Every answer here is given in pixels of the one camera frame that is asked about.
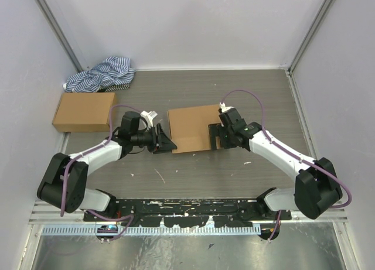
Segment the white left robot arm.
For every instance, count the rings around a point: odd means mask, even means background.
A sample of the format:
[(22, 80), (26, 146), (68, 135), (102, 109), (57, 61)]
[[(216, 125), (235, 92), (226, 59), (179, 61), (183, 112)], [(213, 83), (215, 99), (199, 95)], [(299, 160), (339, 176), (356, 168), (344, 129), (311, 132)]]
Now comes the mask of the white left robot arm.
[(94, 211), (104, 221), (116, 218), (116, 198), (104, 191), (87, 188), (87, 178), (99, 168), (116, 162), (134, 147), (147, 148), (150, 153), (165, 153), (177, 149), (160, 124), (153, 124), (156, 112), (127, 111), (121, 125), (100, 144), (86, 151), (66, 155), (55, 154), (37, 189), (37, 197), (62, 213), (77, 209)]

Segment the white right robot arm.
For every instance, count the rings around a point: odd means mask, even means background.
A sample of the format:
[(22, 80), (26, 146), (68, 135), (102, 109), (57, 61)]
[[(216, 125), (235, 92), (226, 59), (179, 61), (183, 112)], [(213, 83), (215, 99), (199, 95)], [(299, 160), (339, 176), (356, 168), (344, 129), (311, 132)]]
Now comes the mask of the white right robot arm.
[(218, 112), (220, 122), (208, 126), (212, 150), (243, 148), (271, 162), (294, 183), (289, 189), (272, 187), (256, 198), (261, 218), (270, 220), (279, 211), (295, 210), (314, 220), (342, 199), (342, 187), (331, 161), (299, 153), (261, 124), (246, 123), (234, 107), (220, 104)]

